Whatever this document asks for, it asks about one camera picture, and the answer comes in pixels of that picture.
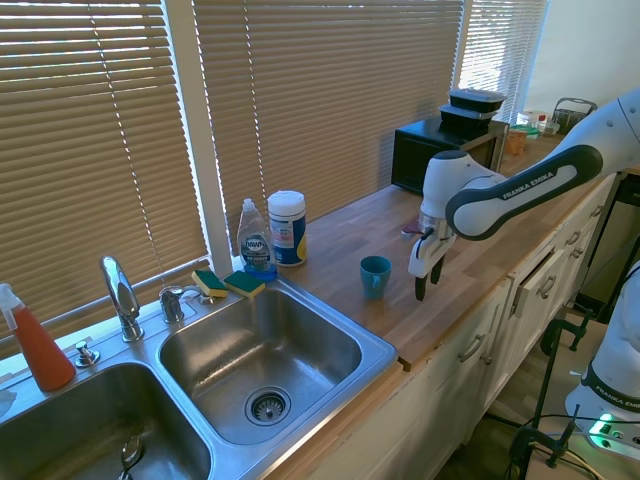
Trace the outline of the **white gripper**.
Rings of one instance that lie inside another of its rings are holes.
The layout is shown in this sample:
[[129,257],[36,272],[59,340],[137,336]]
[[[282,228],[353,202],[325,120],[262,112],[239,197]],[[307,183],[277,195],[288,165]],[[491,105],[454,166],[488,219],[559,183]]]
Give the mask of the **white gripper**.
[[431,219],[426,231],[414,243],[408,264],[408,272],[415,278],[414,290],[418,301],[426,295],[427,283],[439,283],[445,255],[457,236],[445,219]]

